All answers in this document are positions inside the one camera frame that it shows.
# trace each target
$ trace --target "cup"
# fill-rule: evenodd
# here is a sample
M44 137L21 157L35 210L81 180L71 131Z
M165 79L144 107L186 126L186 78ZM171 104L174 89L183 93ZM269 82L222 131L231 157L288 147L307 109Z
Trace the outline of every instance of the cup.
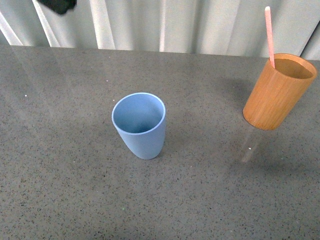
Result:
M307 60L287 53L268 59L244 109L244 118L254 127L274 130L280 126L317 76Z
M125 96L114 106L111 117L137 157L148 160L160 153L165 142L166 108L159 97L146 92Z

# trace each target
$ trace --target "black object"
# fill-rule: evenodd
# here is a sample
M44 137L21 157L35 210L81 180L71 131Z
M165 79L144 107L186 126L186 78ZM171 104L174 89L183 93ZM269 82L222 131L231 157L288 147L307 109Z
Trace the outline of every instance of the black object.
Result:
M60 15L65 14L69 9L73 9L77 4L77 0L37 0L37 1Z

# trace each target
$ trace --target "cup rim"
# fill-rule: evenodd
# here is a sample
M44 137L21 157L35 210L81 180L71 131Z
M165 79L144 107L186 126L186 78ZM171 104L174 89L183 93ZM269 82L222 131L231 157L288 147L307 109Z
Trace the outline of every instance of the cup rim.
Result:
M131 96L134 96L134 95L149 95L149 96L152 96L154 98L156 98L162 105L163 107L163 114L162 114L162 118L161 120L158 122L158 124L156 126L154 126L153 128L149 129L148 131L143 131L143 132L138 132L138 133L133 133L133 132L128 132L128 131L125 131L125 130L122 130L120 127L118 127L118 125L115 123L115 119L114 119L114 113L115 113L115 110L117 108L117 106L122 102L124 101L125 99L131 97ZM165 117L166 117L166 106L164 104L164 102L156 95L152 94L152 93L148 93L148 92L135 92L135 93L131 93L123 98L121 98L116 104L115 106L113 107L113 110L112 110L112 113L111 113L111 119L112 119L112 123L113 125L115 126L115 128L121 132L121 133L124 133L124 134L127 134L127 135L132 135L132 136L138 136L138 135L143 135L143 134L147 134L151 131L153 131L154 129L156 129L160 124L162 124L162 122L165 120Z
M299 80L299 81L306 81L306 80L310 80L310 79L314 79L318 76L318 70L317 68L308 60L297 56L297 55L293 55L290 53L283 53L283 52L278 52L274 54L274 59L286 59L286 60L290 60L290 61L294 61L300 65L302 65L305 69L307 69L311 74L312 77L308 77L308 78L296 78L296 77L292 77L292 76L288 76L285 75L284 73L278 71L277 69L273 68L277 73L286 76L287 78L290 79L295 79L295 80Z

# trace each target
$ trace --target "orange cup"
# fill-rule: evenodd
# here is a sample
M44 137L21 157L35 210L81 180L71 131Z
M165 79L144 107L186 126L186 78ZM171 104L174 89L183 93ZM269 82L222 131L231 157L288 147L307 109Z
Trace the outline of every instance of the orange cup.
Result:
M275 68L267 60L243 109L258 129L279 127L318 74L310 62L292 54L276 53L274 63Z

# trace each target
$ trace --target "gray countertop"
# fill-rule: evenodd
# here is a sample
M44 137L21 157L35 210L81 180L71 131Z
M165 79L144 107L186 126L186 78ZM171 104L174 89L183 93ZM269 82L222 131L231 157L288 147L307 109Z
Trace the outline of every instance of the gray countertop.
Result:
M266 58L4 45L0 55L3 239L320 239L319 77L263 131L242 109ZM152 160L111 121L134 92L167 109Z

